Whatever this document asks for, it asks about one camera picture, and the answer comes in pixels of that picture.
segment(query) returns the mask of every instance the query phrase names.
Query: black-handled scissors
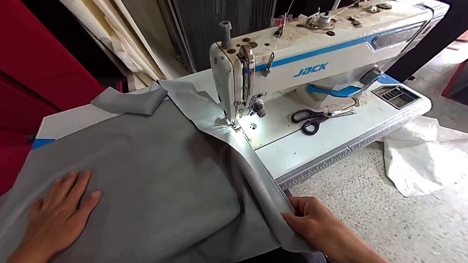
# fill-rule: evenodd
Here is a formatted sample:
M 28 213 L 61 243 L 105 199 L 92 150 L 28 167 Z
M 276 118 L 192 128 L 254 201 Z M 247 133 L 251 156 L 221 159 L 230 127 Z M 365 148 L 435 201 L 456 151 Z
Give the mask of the black-handled scissors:
M 327 113 L 325 113 L 324 111 L 316 112 L 313 110 L 304 109 L 304 110 L 298 110 L 294 112 L 291 115 L 291 121 L 293 123 L 300 123 L 301 121 L 308 120 L 302 125 L 301 129 L 307 135 L 314 135 L 319 131 L 320 123 L 328 120 L 329 118 L 347 116 L 347 115 L 352 115 L 355 113 L 357 112 L 355 112 L 354 109 L 335 110 L 335 111 L 331 111 Z M 296 116 L 299 114 L 306 114 L 306 115 L 300 119 L 297 119 Z M 313 126 L 314 130 L 313 131 L 308 130 L 307 127 L 309 126 Z

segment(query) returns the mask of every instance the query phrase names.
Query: gray fabric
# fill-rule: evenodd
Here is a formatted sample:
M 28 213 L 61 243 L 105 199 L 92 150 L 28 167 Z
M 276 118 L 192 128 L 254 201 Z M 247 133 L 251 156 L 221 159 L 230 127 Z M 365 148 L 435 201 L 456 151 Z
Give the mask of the gray fabric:
M 120 115 L 35 149 L 0 212 L 0 262 L 20 242 L 30 203 L 86 169 L 85 195 L 102 189 L 102 199 L 53 262 L 234 262 L 272 250 L 278 242 L 230 149 L 171 100 L 152 116 Z
M 139 113 L 152 115 L 166 98 L 167 91 L 160 88 L 143 94 L 124 94 L 108 87 L 91 101 L 91 104 L 105 111 L 122 113 Z
M 293 206 L 244 135 L 225 124 L 222 109 L 213 100 L 198 96 L 191 82 L 159 80 L 159 83 L 168 90 L 169 97 L 200 130 L 228 143 L 236 150 L 234 155 L 281 247 L 291 252 L 316 251 L 284 221 L 280 213 L 294 213 Z

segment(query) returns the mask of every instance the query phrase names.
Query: finger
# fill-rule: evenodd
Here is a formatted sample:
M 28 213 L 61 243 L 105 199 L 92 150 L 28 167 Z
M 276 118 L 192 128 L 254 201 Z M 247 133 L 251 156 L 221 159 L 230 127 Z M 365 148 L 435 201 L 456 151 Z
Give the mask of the finger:
M 306 215 L 304 212 L 305 207 L 307 205 L 308 197 L 288 197 L 288 199 L 296 210 Z
M 81 197 L 83 196 L 83 193 L 86 190 L 90 178 L 91 171 L 86 171 L 83 173 L 82 176 L 80 176 L 80 178 L 70 191 L 70 194 L 68 194 L 68 196 L 66 197 L 67 205 L 70 205 L 76 209 L 76 207 L 78 206 L 78 202 L 80 201 Z
M 42 198 L 39 198 L 38 200 L 32 203 L 31 208 L 29 209 L 29 214 L 28 214 L 29 219 L 33 219 L 39 215 L 39 213 L 41 212 L 42 204 L 43 204 Z
M 100 190 L 92 192 L 83 200 L 80 208 L 75 213 L 73 213 L 67 222 L 75 226 L 84 226 L 88 220 L 89 214 L 99 203 L 99 200 L 101 200 L 101 196 L 102 192 Z
M 77 172 L 71 172 L 65 179 L 63 179 L 62 187 L 57 191 L 55 198 L 52 201 L 53 206 L 62 203 L 72 187 L 75 185 L 76 179 L 78 178 Z
M 304 217 L 298 217 L 290 213 L 281 213 L 281 215 L 283 216 L 290 228 L 300 233 L 301 235 L 306 234 L 307 224 L 306 219 Z
M 44 204 L 42 207 L 43 209 L 47 209 L 51 206 L 53 199 L 57 195 L 57 192 L 62 187 L 62 183 L 63 183 L 63 178 L 60 178 L 54 182 L 49 192 L 47 193 L 47 196 L 44 198 Z

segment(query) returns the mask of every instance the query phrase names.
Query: ruler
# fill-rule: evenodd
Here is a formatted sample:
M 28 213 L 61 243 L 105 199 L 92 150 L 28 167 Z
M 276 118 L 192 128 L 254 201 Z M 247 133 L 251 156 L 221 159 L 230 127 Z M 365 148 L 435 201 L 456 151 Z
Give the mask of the ruler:
M 323 154 L 322 156 L 319 156 L 312 161 L 294 169 L 293 171 L 280 176 L 275 181 L 278 183 L 281 189 L 286 190 L 291 186 L 309 178 L 313 174 L 327 168 L 335 162 L 343 159 L 349 154 L 359 150 L 360 148 L 375 142 L 391 131 L 398 129 L 411 120 L 423 115 L 427 111 L 428 109 L 426 107 L 420 107 L 419 109 L 403 112 L 402 114 L 397 115 L 396 117 L 384 122 L 383 124 L 362 134 L 361 136 L 358 136 L 355 139 L 352 139 L 347 143 L 342 144 L 341 146 Z

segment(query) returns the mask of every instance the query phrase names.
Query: industrial sewing machine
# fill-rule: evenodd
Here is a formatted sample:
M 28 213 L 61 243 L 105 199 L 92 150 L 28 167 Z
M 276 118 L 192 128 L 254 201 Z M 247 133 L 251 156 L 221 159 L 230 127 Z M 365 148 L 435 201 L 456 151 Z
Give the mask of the industrial sewing machine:
M 225 33 L 211 46 L 210 61 L 228 123 L 245 134 L 275 179 L 286 174 L 289 180 L 311 166 L 320 154 L 307 151 L 324 138 L 339 141 L 353 129 L 362 136 L 409 110 L 419 109 L 412 118 L 424 114 L 430 101 L 384 72 L 427 35 L 448 7 L 435 0 L 360 1 L 232 39 L 230 23 L 222 22 Z M 324 123 L 329 129 L 310 136 L 323 133 L 319 138 L 299 134 L 300 124 L 291 122 L 301 109 L 349 107 L 357 114 Z M 333 133 L 337 127 L 340 131 Z

